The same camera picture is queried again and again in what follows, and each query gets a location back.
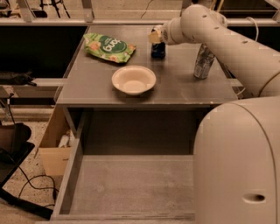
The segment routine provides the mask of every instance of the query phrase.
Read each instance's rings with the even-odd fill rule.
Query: white bowl
[[[112,77],[114,87],[127,95],[140,95],[153,88],[156,75],[144,66],[126,66],[115,71]]]

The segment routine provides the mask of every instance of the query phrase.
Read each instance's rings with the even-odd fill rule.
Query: open drawer
[[[202,118],[194,110],[84,112],[52,221],[194,223]]]

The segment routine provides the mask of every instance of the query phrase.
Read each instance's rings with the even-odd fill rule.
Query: green chip bag
[[[116,63],[127,62],[136,49],[135,45],[98,33],[87,33],[84,35],[84,39],[87,53]]]

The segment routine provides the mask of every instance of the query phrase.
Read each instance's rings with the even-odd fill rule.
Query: blue can
[[[152,32],[156,32],[160,29],[161,25],[156,25],[152,28]],[[151,44],[151,53],[152,58],[163,59],[165,57],[165,43],[161,42],[158,44]]]

